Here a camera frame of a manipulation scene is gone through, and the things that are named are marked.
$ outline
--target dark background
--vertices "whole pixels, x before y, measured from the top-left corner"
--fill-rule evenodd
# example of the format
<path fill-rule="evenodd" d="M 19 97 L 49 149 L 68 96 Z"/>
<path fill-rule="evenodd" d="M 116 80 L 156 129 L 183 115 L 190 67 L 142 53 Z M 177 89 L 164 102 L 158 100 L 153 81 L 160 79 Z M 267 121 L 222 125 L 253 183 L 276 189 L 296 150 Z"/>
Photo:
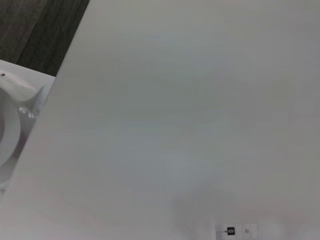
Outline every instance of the dark background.
<path fill-rule="evenodd" d="M 0 60 L 56 76 L 89 0 L 0 0 Z"/>

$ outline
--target dark fabric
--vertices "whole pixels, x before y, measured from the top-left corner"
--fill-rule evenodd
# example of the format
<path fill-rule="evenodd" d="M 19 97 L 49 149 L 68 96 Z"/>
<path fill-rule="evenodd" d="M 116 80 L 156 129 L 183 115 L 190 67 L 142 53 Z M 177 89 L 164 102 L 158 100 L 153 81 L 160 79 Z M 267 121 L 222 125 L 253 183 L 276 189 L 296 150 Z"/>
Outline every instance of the dark fabric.
<path fill-rule="evenodd" d="M 0 3 L 0 59 L 56 76 L 89 0 Z"/>

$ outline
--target white ceramic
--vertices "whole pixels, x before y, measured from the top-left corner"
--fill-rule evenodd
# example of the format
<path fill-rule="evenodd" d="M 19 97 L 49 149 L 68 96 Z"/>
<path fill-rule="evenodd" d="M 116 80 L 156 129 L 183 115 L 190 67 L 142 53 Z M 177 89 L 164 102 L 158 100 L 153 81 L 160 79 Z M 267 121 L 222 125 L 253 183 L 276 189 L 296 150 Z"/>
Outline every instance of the white ceramic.
<path fill-rule="evenodd" d="M 0 191 L 9 183 L 54 79 L 0 60 Z"/>
<path fill-rule="evenodd" d="M 2 166 L 12 155 L 18 144 L 21 132 L 18 110 L 3 91 L 0 91 L 0 166 Z"/>

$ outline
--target white surface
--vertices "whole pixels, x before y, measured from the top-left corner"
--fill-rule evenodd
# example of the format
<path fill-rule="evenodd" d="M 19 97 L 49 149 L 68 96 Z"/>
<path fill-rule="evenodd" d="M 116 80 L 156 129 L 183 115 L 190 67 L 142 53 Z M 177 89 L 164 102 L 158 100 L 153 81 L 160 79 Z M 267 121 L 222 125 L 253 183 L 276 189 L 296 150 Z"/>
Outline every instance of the white surface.
<path fill-rule="evenodd" d="M 10 97 L 0 90 L 0 167 L 11 157 L 20 138 L 21 126 L 16 106 Z"/>
<path fill-rule="evenodd" d="M 0 60 L 0 74 L 5 74 L 0 76 L 0 89 L 5 90 L 11 97 L 6 95 L 5 101 L 0 101 L 0 107 L 4 104 L 7 105 L 6 108 L 10 107 L 4 111 L 4 125 L 9 127 L 11 134 L 7 130 L 8 139 L 3 142 L 0 140 L 0 190 L 4 190 L 24 146 L 23 140 L 18 143 L 21 131 L 24 134 L 22 138 L 26 139 L 34 125 L 35 117 L 45 104 L 55 77 L 3 60 Z"/>
<path fill-rule="evenodd" d="M 1 203 L 1 240 L 318 223 L 319 11 L 92 0 Z"/>
<path fill-rule="evenodd" d="M 49 91 L 55 81 L 54 76 L 50 76 L 42 72 L 34 71 L 32 69 L 19 66 L 10 62 L 6 62 L 3 60 L 0 60 L 0 73 L 5 73 L 6 79 L 8 78 L 7 76 L 12 76 L 13 80 L 15 78 L 17 80 L 20 80 L 20 81 L 17 81 L 17 80 L 14 81 L 14 84 L 23 82 L 24 84 L 27 84 L 29 86 L 28 87 L 29 89 L 32 89 L 31 91 L 32 93 L 29 93 L 23 99 L 20 99 L 21 101 L 29 100 L 30 98 L 34 97 L 35 93 L 38 93 L 42 89 L 39 96 L 37 96 L 36 102 L 34 103 L 35 109 L 33 109 L 33 111 L 36 113 L 38 113 L 43 108 L 47 100 Z"/>

